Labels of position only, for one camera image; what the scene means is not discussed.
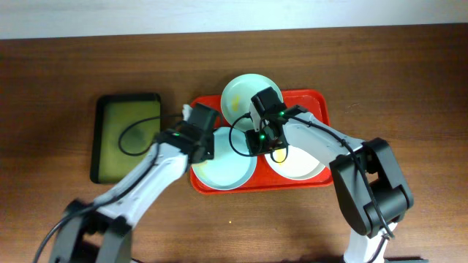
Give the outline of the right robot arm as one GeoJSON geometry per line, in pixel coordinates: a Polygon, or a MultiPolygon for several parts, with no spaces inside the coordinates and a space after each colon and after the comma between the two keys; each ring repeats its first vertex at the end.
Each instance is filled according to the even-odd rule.
{"type": "Polygon", "coordinates": [[[246,133],[252,155],[299,148],[325,165],[344,219],[351,228],[343,262],[383,262],[394,229],[414,197],[388,142],[364,141],[319,121],[305,107],[287,107],[272,88],[249,105],[253,129],[246,133]]]}

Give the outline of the light blue plate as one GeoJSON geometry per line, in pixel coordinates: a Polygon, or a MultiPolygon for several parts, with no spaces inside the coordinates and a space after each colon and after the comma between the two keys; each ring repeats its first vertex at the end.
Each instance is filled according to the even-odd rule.
{"type": "Polygon", "coordinates": [[[193,164],[195,176],[205,186],[227,191],[245,184],[257,166],[256,157],[238,155],[229,143],[230,127],[221,127],[214,132],[214,158],[193,164]]]}

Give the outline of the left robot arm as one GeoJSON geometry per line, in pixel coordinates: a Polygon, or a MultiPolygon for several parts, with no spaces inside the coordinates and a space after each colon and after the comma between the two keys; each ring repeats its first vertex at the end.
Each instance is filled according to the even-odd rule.
{"type": "Polygon", "coordinates": [[[132,262],[132,234],[157,197],[192,164],[214,157],[219,113],[203,104],[156,136],[146,157],[109,191],[86,204],[76,199],[55,225],[51,262],[132,262]]]}

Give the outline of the mint green plate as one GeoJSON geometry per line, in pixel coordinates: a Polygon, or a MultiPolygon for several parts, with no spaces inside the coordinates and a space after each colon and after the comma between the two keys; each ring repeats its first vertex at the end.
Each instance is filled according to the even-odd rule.
{"type": "Polygon", "coordinates": [[[224,88],[221,97],[222,114],[226,121],[233,125],[237,118],[249,113],[252,97],[269,87],[272,87],[279,100],[284,102],[278,85],[266,76],[245,74],[231,80],[224,88]]]}

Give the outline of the cream white plate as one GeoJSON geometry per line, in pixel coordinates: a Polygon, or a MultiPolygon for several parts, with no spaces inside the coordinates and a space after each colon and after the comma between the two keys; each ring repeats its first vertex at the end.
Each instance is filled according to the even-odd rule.
{"type": "Polygon", "coordinates": [[[274,172],[290,180],[308,180],[325,169],[315,157],[291,145],[275,150],[273,155],[265,154],[265,160],[274,172]]]}

